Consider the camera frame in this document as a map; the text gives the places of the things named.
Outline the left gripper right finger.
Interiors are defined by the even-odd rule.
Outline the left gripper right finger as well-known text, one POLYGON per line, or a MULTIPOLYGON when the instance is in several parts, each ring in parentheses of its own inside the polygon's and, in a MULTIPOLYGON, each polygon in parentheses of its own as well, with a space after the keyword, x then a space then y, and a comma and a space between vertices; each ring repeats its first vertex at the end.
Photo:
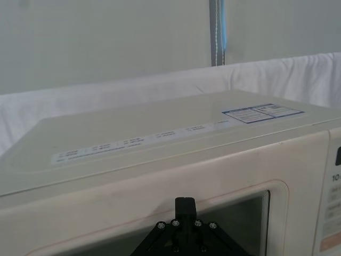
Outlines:
POLYGON ((186 246, 196 255, 241 255, 241 247, 217 222, 197 218, 194 198, 185 198, 186 246))

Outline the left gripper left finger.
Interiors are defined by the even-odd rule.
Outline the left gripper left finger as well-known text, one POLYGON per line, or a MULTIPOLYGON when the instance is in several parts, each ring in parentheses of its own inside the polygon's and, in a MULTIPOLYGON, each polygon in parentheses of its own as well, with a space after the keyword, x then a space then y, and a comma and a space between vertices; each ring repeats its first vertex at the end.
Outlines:
POLYGON ((131 255, 173 255, 179 253, 186 239, 186 198, 175 199, 175 218, 159 221, 131 255))

